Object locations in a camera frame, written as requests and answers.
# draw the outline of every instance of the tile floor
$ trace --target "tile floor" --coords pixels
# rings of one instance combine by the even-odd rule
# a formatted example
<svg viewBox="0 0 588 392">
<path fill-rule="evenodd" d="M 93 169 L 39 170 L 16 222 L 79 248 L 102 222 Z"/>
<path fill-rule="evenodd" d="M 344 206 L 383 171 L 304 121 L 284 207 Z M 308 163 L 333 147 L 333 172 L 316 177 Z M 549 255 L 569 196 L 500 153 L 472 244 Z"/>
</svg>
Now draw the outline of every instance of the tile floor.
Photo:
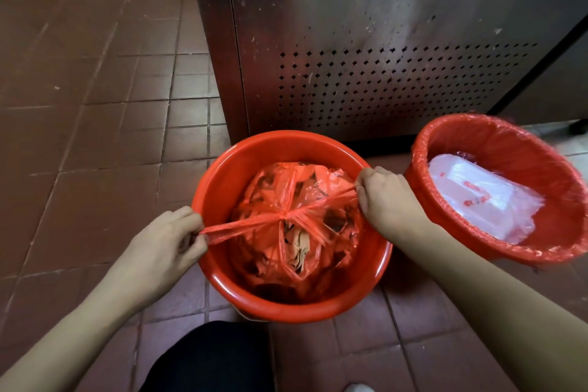
<svg viewBox="0 0 588 392">
<path fill-rule="evenodd" d="M 0 373 L 78 305 L 132 236 L 190 202 L 228 145 L 196 0 L 0 0 Z M 532 128 L 588 177 L 588 138 Z M 403 172 L 407 155 L 372 165 Z M 588 258 L 499 266 L 588 319 Z M 198 267 L 130 319 L 78 391 L 136 391 L 204 322 L 238 314 Z M 270 324 L 282 392 L 514 390 L 451 301 L 395 251 L 335 319 Z"/>
</svg>

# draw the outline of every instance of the red bucket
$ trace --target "red bucket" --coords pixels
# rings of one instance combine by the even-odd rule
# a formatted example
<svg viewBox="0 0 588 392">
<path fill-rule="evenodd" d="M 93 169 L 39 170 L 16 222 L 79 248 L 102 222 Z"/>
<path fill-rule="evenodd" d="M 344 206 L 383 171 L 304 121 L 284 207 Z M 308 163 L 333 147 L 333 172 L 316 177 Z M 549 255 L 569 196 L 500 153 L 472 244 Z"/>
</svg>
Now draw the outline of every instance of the red bucket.
<svg viewBox="0 0 588 392">
<path fill-rule="evenodd" d="M 355 152 L 322 135 L 279 130 L 247 138 L 218 157 L 200 181 L 192 208 L 207 226 L 225 223 L 243 191 L 263 167 L 280 161 L 305 161 L 342 168 L 353 179 L 369 167 Z M 278 322 L 312 322 L 331 318 L 356 305 L 378 283 L 390 259 L 392 245 L 367 223 L 355 261 L 345 277 L 320 301 L 285 305 L 247 291 L 229 263 L 226 246 L 210 247 L 200 259 L 205 276 L 229 302 L 257 318 Z"/>
<path fill-rule="evenodd" d="M 544 196 L 545 205 L 534 216 L 535 231 L 522 243 L 509 245 L 470 225 L 439 194 L 429 161 L 457 152 Z M 588 251 L 588 190 L 582 176 L 554 148 L 501 119 L 453 114 L 431 121 L 412 147 L 406 179 L 427 216 L 484 258 L 555 263 Z"/>
</svg>

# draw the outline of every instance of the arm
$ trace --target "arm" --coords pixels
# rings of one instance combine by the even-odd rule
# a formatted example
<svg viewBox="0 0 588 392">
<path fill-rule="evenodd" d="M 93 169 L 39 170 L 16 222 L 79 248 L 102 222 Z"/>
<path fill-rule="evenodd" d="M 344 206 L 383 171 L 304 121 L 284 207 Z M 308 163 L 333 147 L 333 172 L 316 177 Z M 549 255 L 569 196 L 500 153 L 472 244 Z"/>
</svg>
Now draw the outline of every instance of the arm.
<svg viewBox="0 0 588 392">
<path fill-rule="evenodd" d="M 0 392 L 74 390 L 116 330 L 168 292 L 206 252 L 204 236 L 182 244 L 202 228 L 202 218 L 188 207 L 153 220 L 84 302 L 0 378 Z"/>
<path fill-rule="evenodd" d="M 402 175 L 357 178 L 367 220 L 433 277 L 521 391 L 588 390 L 588 324 L 433 224 Z"/>
</svg>

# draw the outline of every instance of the metal panel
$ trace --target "metal panel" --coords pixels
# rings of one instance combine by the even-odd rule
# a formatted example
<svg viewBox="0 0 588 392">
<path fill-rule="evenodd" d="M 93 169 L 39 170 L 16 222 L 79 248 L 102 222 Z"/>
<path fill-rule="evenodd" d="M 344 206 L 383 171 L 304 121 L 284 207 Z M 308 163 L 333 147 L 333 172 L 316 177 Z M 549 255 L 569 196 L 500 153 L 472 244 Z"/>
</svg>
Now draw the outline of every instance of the metal panel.
<svg viewBox="0 0 588 392">
<path fill-rule="evenodd" d="M 588 33 L 520 93 L 501 115 L 518 124 L 588 119 Z"/>
<path fill-rule="evenodd" d="M 586 13 L 586 0 L 232 2 L 250 132 L 339 140 L 488 111 Z"/>
<path fill-rule="evenodd" d="M 231 0 L 198 0 L 231 143 L 249 136 Z"/>
</svg>

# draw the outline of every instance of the white plastic bag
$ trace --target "white plastic bag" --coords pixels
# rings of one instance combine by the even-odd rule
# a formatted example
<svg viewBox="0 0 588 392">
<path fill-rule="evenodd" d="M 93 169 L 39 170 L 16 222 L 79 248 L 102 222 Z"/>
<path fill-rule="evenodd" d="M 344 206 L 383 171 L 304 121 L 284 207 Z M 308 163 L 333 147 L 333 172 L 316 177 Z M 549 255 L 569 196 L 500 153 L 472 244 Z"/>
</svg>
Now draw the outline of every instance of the white plastic bag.
<svg viewBox="0 0 588 392">
<path fill-rule="evenodd" d="M 534 231 L 533 216 L 545 201 L 532 189 L 450 154 L 433 158 L 429 172 L 451 207 L 482 231 L 510 244 Z"/>
</svg>

